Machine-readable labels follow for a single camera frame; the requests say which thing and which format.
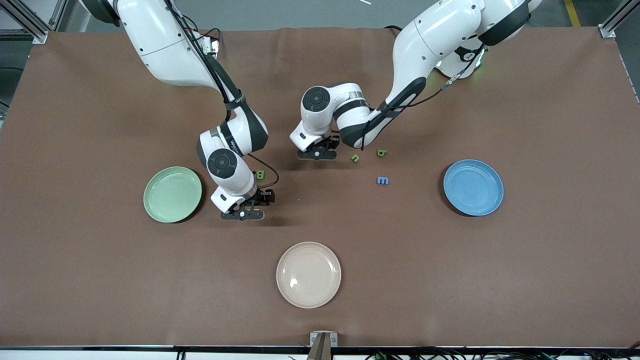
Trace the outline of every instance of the white plate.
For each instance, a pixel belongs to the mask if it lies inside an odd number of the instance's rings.
[[[303,309],[325,305],[338,292],[342,270],[328,247],[307,241],[285,251],[278,263],[276,282],[282,296]]]

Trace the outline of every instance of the gray floor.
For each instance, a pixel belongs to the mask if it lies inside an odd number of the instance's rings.
[[[382,28],[404,26],[435,0],[190,0],[177,1],[201,29],[223,31],[268,30],[302,27]],[[582,26],[596,26],[615,10],[620,0],[573,0]],[[69,31],[123,31],[93,18],[77,6]],[[564,0],[544,0],[533,13],[529,26],[571,26]],[[631,80],[640,87],[640,10],[633,13],[616,33]],[[0,67],[23,68],[31,43],[0,41]],[[11,103],[20,78],[16,70],[0,69],[0,100]]]

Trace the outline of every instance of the table surface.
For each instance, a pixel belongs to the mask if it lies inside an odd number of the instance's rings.
[[[378,104],[393,41],[385,29],[226,33],[220,61],[268,125],[256,155],[280,172],[277,202],[261,222],[221,220],[207,200],[161,224],[142,204],[159,170],[187,166],[214,190],[195,143],[223,120],[219,93],[154,79],[124,34],[51,33],[0,133],[0,343],[295,345],[318,329],[347,346],[637,340],[640,108],[615,42],[523,29],[364,152],[298,161],[288,135],[303,92],[354,81]],[[432,73],[425,94],[444,81]],[[444,171],[465,158],[504,181],[490,216],[444,199]],[[318,309],[275,283],[301,241],[342,266]]]

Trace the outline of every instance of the white robotic arm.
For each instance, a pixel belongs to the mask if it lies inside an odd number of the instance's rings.
[[[218,188],[211,200],[229,214],[252,200],[252,209],[237,217],[262,219],[253,205],[269,204],[273,192],[260,192],[255,177],[242,156],[262,149],[269,137],[262,119],[249,107],[244,94],[218,63],[206,53],[211,38],[191,29],[173,0],[82,0],[83,6],[99,20],[122,26],[131,43],[158,80],[176,86],[207,86],[221,93],[227,119],[218,127],[205,131],[197,143],[197,153]]]
[[[429,7],[398,34],[393,49],[393,86],[376,109],[370,109],[362,90],[354,83],[314,86],[305,92],[301,102],[302,120],[289,136],[300,149],[298,157],[335,158],[335,152],[331,151],[337,146],[330,136],[332,119],[337,123],[342,142],[354,148],[369,145],[420,95],[428,74],[438,62],[473,34],[486,45],[507,39],[526,22],[528,2],[441,0]]]

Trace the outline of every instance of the yellow tape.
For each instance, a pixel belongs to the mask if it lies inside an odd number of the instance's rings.
[[[569,13],[569,19],[571,20],[571,25],[574,28],[580,27],[580,19],[578,19],[578,13],[575,12],[575,7],[573,6],[572,0],[564,0],[564,5],[566,6],[566,12]]]

